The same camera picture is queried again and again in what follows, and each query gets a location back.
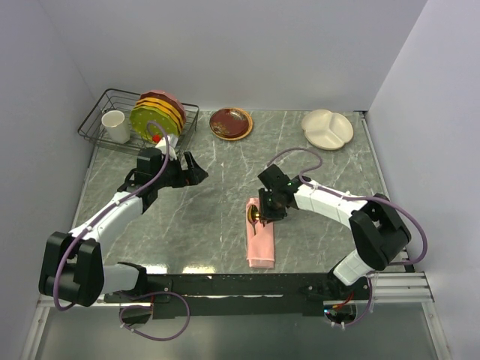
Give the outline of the iridescent metal spoon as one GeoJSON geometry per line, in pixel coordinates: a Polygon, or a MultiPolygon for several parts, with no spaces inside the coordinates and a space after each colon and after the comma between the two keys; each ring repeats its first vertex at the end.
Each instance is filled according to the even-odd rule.
{"type": "Polygon", "coordinates": [[[257,234],[257,224],[260,223],[260,211],[255,204],[247,207],[247,222],[250,224],[253,234],[257,234]]]}

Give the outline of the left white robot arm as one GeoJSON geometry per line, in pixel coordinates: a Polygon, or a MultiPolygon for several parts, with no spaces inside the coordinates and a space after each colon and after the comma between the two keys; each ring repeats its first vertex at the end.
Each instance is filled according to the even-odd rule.
{"type": "Polygon", "coordinates": [[[149,292],[146,268],[130,262],[104,265],[103,251],[143,215],[162,188],[198,185],[209,174],[186,151],[181,161],[173,150],[146,148],[136,157],[136,166],[126,175],[113,198],[84,224],[67,233],[54,232],[46,241],[40,270],[40,294],[51,296],[55,305],[88,307],[99,296],[123,292],[131,301],[143,300],[149,292]]]}

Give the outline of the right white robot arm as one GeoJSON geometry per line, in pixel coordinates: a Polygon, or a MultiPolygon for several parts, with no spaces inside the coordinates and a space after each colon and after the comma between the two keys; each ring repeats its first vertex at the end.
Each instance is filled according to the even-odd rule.
{"type": "Polygon", "coordinates": [[[345,299],[353,290],[366,284],[372,271],[382,271],[406,247],[412,236],[397,210],[378,193],[363,199],[298,175],[289,178],[271,165],[259,175],[259,215],[265,223],[281,221],[287,209],[313,212],[345,226],[352,233],[355,249],[322,275],[313,288],[330,299],[345,299]]]}

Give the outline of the pink satin napkin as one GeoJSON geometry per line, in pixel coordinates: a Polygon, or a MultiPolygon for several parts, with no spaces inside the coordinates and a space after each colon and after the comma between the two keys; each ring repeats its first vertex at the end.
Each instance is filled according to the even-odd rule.
{"type": "Polygon", "coordinates": [[[249,215],[252,206],[260,209],[258,198],[249,198],[245,207],[247,263],[253,269],[273,269],[275,267],[274,224],[256,221],[252,215],[249,215]]]}

